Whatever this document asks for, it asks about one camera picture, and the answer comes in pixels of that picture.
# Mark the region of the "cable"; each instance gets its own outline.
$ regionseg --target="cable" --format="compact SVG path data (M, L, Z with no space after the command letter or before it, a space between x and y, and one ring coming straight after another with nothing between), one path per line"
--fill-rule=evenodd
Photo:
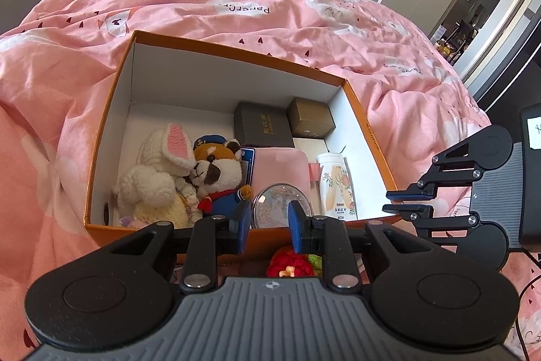
M534 262L539 269L541 269L541 264L539 263L539 261L537 261L534 258L534 256L532 256L526 250L524 250L524 254L526 254L528 256L528 258L532 262ZM523 298L524 294L526 293L527 289L530 286L532 286L535 282L537 282L537 280L539 280L539 279L541 279L541 274L539 274L537 277L534 277L532 280L530 280L530 282L524 287L524 289L522 290L522 292L518 296L519 307L520 307L520 301L522 300L522 298ZM524 352L524 358L526 359L526 361L530 361L530 356L528 355L528 349L526 348L526 344L524 344L524 339L522 338L522 334L520 333L520 326L519 326L519 323L518 323L518 316L517 316L517 319L515 320L515 329L517 331L518 341L520 343L522 351Z
M539 262L539 260L536 260L536 258L534 256L532 256L528 251L524 250L524 254L526 254L528 256L528 258L534 262L536 264L536 266L541 269L541 263Z

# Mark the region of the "white label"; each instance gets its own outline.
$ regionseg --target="white label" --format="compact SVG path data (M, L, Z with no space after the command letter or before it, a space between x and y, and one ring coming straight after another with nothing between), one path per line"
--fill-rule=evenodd
M541 149L541 117L528 119L528 136L530 138L530 148Z

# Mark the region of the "black circular pad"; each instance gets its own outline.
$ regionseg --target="black circular pad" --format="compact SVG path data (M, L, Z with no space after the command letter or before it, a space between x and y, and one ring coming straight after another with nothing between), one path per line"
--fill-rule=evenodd
M94 276L76 280L64 291L64 301L79 312L104 312L118 306L126 296L126 287L111 277Z
M165 321L169 283L141 256L100 253L45 274L28 290L26 317L42 343L75 351L116 348Z
M466 237L458 240L458 255L475 260L494 271L502 269L507 262L507 237L504 231L494 224L485 223L473 228Z
M502 126L488 126L472 135L468 155L485 170L493 170L505 164L511 156L513 140Z
M403 339L452 351L501 343L518 313L509 280L441 248L394 255L375 279L370 303Z
M477 284L458 274L432 274L417 285L421 299L442 309L465 309L481 296Z

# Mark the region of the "pink cloth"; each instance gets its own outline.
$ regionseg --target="pink cloth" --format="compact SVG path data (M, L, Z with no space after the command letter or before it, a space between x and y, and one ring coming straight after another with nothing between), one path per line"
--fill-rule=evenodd
M310 197L308 158L302 150L288 147L255 149L252 175L254 196L277 183L297 187L305 196Z
M0 38L0 358L31 347L28 286L95 248L81 226L98 123L129 33L235 46L350 80L397 185L489 124L408 20L369 0L42 0ZM436 214L460 214L442 189ZM518 285L533 274L511 260ZM523 301L521 316L539 309Z

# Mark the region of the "metal screw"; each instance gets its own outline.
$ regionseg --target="metal screw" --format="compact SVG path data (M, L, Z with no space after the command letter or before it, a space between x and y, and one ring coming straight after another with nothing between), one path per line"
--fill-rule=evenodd
M190 274L184 279L189 288L204 288L210 283L210 277L205 274Z
M333 277L333 285L337 288L352 288L359 284L359 279L351 274L340 274Z

